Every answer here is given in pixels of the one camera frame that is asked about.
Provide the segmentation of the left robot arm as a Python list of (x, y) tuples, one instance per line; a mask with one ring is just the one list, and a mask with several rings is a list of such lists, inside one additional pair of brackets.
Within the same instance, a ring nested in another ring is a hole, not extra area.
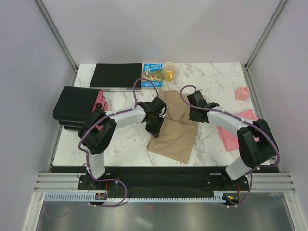
[(95, 109), (78, 132), (78, 148), (86, 153), (89, 184), (95, 189), (105, 185), (104, 151), (108, 148), (114, 132), (122, 127), (145, 123), (145, 130), (159, 137), (168, 106), (159, 97), (150, 102), (137, 102), (131, 108), (119, 111)]

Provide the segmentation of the beige t shirt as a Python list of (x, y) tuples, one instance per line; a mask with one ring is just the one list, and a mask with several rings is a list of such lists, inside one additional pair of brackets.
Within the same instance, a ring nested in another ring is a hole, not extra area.
[(148, 150), (187, 164), (195, 142), (198, 124), (189, 120), (190, 107), (175, 90), (160, 91), (168, 109), (158, 138), (151, 137)]

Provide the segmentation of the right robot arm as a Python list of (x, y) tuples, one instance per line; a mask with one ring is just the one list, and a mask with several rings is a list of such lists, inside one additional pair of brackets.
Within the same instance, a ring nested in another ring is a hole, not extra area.
[(200, 91), (188, 95), (187, 99), (190, 120), (216, 125), (237, 138), (240, 157), (227, 166), (226, 174), (220, 177), (223, 188), (232, 189), (237, 185), (238, 178), (277, 154), (278, 147), (265, 120), (246, 120), (224, 110), (215, 102), (207, 103)]

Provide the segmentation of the black pink drawer unit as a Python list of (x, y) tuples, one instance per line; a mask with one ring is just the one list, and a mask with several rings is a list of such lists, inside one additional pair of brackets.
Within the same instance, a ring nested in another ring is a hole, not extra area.
[(101, 89), (65, 86), (52, 116), (67, 130), (79, 130), (96, 108), (108, 109)]

